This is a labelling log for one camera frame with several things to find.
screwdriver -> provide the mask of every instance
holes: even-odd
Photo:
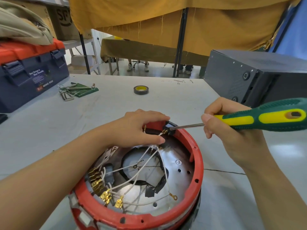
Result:
[[[245,111],[214,115],[235,130],[300,131],[307,129],[307,98],[290,98],[268,102]],[[203,123],[169,127],[169,131],[202,127]]]

roll of tape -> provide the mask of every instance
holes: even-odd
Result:
[[[133,88],[133,91],[135,94],[144,95],[148,94],[149,88],[145,85],[137,85],[136,87]]]

hand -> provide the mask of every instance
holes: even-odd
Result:
[[[212,137],[212,134],[216,134],[222,140],[228,155],[237,165],[243,169],[256,169],[273,159],[262,131],[236,131],[213,116],[249,109],[247,106],[220,97],[205,109],[201,119],[206,125],[204,131],[208,139]]]
[[[133,147],[137,145],[162,144],[165,139],[143,132],[143,125],[150,122],[167,121],[170,117],[156,111],[127,112],[124,117],[101,127],[106,129],[109,146]]]

person's left hand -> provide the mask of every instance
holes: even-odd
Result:
[[[107,131],[106,140],[109,146],[133,147],[137,145],[162,144],[165,139],[158,135],[143,132],[143,125],[150,122],[167,121],[170,117],[156,111],[138,109],[127,112],[124,117],[98,128]]]

orange cloth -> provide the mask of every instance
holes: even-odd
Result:
[[[177,47],[181,10],[189,7],[183,50],[255,50],[300,0],[69,0],[80,32],[96,29],[138,42]]]

